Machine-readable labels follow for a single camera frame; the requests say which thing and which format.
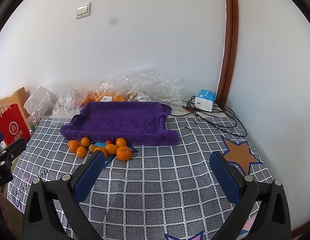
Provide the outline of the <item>orange mandarin front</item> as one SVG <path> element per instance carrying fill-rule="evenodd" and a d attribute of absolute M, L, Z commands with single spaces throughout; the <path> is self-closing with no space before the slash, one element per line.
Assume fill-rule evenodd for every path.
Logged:
<path fill-rule="evenodd" d="M 106 151 L 104 148 L 102 148 L 102 147 L 100 147 L 100 146 L 97 146 L 97 147 L 94 148 L 94 151 L 93 151 L 93 152 L 95 153 L 95 152 L 97 152 L 97 151 L 103 152 L 104 157 L 107 158 L 108 153 L 107 153 L 107 151 Z"/>

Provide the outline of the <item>large orange mandarin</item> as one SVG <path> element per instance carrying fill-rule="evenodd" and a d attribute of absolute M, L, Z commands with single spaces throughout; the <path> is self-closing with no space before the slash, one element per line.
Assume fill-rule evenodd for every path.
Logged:
<path fill-rule="evenodd" d="M 132 156 L 131 149 L 128 146 L 120 146 L 116 150 L 116 157 L 120 161 L 128 161 Z"/>

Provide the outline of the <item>brown cardboard box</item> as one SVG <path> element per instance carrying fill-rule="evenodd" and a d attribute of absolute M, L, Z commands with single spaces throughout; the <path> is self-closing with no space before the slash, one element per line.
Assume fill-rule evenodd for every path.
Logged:
<path fill-rule="evenodd" d="M 24 120 L 29 117 L 28 112 L 24 109 L 24 104 L 30 97 L 30 92 L 24 87 L 14 91 L 11 95 L 0 97 L 0 113 L 3 113 L 10 105 L 17 104 Z"/>

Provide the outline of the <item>white wall light switch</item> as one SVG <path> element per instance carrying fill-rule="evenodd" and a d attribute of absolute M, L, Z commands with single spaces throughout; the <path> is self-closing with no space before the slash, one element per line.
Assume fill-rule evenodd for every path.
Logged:
<path fill-rule="evenodd" d="M 76 19 L 81 19 L 91 15 L 91 3 L 82 4 L 76 7 Z"/>

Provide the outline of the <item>small orange back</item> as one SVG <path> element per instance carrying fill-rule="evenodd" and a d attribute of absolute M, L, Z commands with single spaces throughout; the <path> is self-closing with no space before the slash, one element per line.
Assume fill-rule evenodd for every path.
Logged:
<path fill-rule="evenodd" d="M 90 139 L 87 137 L 83 137 L 80 141 L 80 145 L 83 146 L 84 148 L 88 148 L 90 144 L 91 144 Z"/>

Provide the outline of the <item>oval orange kumquat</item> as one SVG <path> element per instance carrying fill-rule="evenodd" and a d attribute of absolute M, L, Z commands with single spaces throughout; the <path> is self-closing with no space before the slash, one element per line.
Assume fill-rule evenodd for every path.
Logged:
<path fill-rule="evenodd" d="M 117 152 L 118 147 L 114 144 L 106 144 L 105 145 L 105 150 L 109 155 L 115 155 Z"/>

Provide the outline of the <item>small orange front left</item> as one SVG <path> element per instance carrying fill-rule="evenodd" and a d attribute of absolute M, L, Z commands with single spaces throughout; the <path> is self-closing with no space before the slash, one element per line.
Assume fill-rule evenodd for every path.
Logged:
<path fill-rule="evenodd" d="M 85 158 L 87 149 L 84 146 L 79 146 L 76 150 L 76 156 L 79 158 Z"/>

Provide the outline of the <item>crumpled clear plastic bag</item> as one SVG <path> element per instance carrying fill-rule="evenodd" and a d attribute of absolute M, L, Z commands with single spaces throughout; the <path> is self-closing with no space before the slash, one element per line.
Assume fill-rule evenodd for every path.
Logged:
<path fill-rule="evenodd" d="M 88 96 L 86 89 L 72 88 L 61 92 L 52 110 L 52 118 L 72 118 L 79 110 Z"/>

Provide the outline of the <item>purple towel covered tray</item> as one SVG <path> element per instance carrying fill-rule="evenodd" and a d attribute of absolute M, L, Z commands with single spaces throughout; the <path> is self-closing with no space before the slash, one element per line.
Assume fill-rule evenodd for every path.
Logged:
<path fill-rule="evenodd" d="M 60 133 L 67 140 L 123 138 L 133 145 L 176 146 L 179 133 L 165 126 L 171 110 L 159 102 L 90 102 Z"/>

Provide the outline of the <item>checkered grey tablecloth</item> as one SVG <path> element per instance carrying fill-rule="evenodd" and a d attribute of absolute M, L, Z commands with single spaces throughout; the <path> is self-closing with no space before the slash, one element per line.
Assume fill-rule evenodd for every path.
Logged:
<path fill-rule="evenodd" d="M 83 159 L 72 153 L 60 128 L 65 118 L 42 119 L 20 155 L 7 198 L 26 208 L 31 182 L 57 180 Z M 166 127 L 179 134 L 176 146 L 135 146 L 129 161 L 111 158 L 80 207 L 104 239 L 212 239 L 232 212 L 209 164 L 225 152 L 222 139 L 241 143 L 241 130 L 226 134 L 194 117 L 170 117 Z"/>

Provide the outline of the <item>white plastic bag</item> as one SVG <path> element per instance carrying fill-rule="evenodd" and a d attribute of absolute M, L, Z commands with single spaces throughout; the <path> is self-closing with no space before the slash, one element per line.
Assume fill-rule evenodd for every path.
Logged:
<path fill-rule="evenodd" d="M 57 97 L 47 88 L 40 86 L 31 93 L 30 97 L 24 103 L 24 109 L 29 115 L 36 114 L 42 118 L 50 116 L 57 102 Z"/>

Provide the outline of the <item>round orange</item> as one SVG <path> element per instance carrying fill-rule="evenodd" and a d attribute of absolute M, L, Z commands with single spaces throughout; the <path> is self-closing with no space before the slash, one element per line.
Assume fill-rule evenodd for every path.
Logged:
<path fill-rule="evenodd" d="M 116 139 L 116 146 L 121 147 L 121 146 L 126 146 L 127 142 L 124 138 L 117 138 Z"/>

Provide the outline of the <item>small orange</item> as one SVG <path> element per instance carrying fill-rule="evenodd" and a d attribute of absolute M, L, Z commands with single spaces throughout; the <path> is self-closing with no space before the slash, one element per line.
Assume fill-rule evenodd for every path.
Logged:
<path fill-rule="evenodd" d="M 69 140 L 68 147 L 71 152 L 76 153 L 77 149 L 80 147 L 80 142 L 77 140 Z"/>
<path fill-rule="evenodd" d="M 90 144 L 91 144 L 90 139 L 87 137 L 83 137 L 80 141 L 80 145 L 83 146 L 84 148 L 88 148 Z"/>
<path fill-rule="evenodd" d="M 76 150 L 76 156 L 79 158 L 85 158 L 87 149 L 84 146 L 79 146 Z"/>

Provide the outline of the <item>brown wooden door frame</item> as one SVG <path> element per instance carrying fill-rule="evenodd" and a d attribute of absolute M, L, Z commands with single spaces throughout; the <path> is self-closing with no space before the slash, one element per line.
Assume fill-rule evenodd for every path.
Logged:
<path fill-rule="evenodd" d="M 226 29 L 224 38 L 224 52 L 221 74 L 218 82 L 216 103 L 224 107 L 227 101 L 233 71 L 235 67 L 237 40 L 239 33 L 239 5 L 238 0 L 226 1 Z"/>

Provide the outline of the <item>white blue charger box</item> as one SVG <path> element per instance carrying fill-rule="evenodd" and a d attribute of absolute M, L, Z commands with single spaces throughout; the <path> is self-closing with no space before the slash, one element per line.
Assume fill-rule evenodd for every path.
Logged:
<path fill-rule="evenodd" d="M 206 112 L 211 112 L 215 102 L 215 97 L 215 92 L 202 89 L 195 96 L 195 107 Z"/>

